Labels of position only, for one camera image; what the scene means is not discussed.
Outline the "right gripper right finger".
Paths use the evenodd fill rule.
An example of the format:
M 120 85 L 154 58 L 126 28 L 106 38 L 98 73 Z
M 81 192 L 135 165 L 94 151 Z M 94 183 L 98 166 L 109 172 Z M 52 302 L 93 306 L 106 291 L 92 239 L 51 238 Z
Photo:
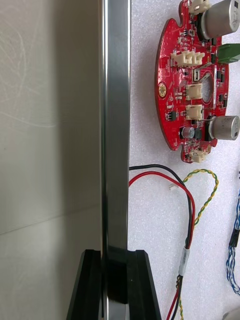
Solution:
M 127 252 L 127 294 L 131 320 L 160 320 L 161 312 L 148 254 Z

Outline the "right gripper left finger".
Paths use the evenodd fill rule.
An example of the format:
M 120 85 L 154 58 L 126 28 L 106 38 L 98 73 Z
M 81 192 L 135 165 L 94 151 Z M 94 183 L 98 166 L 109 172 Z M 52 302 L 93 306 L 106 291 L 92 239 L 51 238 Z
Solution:
M 81 254 L 66 318 L 99 320 L 101 318 L 101 253 L 87 249 Z

